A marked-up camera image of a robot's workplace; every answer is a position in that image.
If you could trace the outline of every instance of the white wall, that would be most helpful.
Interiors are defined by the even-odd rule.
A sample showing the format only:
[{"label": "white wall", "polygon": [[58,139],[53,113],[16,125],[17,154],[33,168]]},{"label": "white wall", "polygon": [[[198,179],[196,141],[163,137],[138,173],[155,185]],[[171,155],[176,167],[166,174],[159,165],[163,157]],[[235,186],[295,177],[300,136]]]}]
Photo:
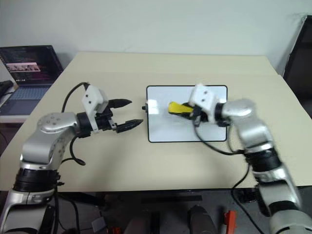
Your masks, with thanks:
[{"label": "white wall", "polygon": [[282,73],[311,0],[0,0],[0,46],[266,55]]}]

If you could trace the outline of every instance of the yellow object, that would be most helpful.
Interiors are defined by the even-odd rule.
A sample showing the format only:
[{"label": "yellow object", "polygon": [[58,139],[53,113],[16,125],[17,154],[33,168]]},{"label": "yellow object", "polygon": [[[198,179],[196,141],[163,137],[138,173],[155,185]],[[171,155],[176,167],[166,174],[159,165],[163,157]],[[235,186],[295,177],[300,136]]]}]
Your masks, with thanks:
[{"label": "yellow object", "polygon": [[169,103],[168,112],[174,114],[191,113],[193,111],[192,107],[184,106],[175,101]]}]

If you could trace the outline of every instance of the beige table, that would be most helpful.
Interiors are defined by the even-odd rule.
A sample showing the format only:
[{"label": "beige table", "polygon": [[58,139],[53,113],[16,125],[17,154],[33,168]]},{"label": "beige table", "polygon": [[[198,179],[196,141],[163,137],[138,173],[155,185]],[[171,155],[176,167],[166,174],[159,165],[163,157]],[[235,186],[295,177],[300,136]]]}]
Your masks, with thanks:
[{"label": "beige table", "polygon": [[[59,112],[68,91],[89,81],[113,98],[128,98],[132,104],[113,110],[114,121],[142,118],[135,129],[92,134],[74,144],[82,167],[66,162],[60,167],[65,185],[61,191],[134,191],[166,189],[229,188],[246,170],[243,156],[224,156],[200,142],[150,143],[146,114],[141,110],[148,85],[225,84],[229,100],[242,97],[256,102],[276,140],[281,159],[286,162],[297,185],[312,185],[309,176],[312,157],[312,122],[283,78],[265,57],[182,56],[112,53],[80,53],[46,93],[23,124],[0,160],[0,189],[8,190],[19,168],[23,142],[35,130],[37,120],[49,112]],[[70,98],[67,111],[82,112],[83,89]],[[239,147],[233,136],[234,147]],[[225,142],[214,142],[226,149]],[[252,187],[251,175],[241,185]]]}]

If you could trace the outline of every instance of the floor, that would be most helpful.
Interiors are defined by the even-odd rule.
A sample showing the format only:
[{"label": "floor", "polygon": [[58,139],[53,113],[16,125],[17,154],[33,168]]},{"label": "floor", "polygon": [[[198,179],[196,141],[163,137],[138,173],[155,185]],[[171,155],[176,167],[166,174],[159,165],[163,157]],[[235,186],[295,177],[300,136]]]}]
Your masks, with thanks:
[{"label": "floor", "polygon": [[[0,131],[10,141],[19,127],[10,126],[8,128],[5,125],[0,125]],[[5,147],[4,139],[0,136],[0,154]],[[312,216],[312,187],[301,187],[300,193],[304,211]],[[224,234],[226,231],[226,226],[223,224],[223,214],[228,210],[237,211],[238,214],[235,234],[258,233],[245,214],[234,203],[229,190],[113,193],[106,194],[105,200],[106,206],[101,208],[77,203],[82,234],[93,233],[91,222],[101,216],[104,217],[108,225],[121,227],[124,230],[132,217],[152,212],[158,212],[160,217],[159,234],[188,234],[187,211],[194,205],[200,205],[207,210],[220,234]],[[60,221],[64,228],[75,227],[75,213],[72,205],[62,199],[59,203]],[[245,206],[259,227],[265,233],[269,233],[269,219],[259,212],[257,203],[246,203]],[[62,232],[63,229],[59,226],[58,233]]]}]

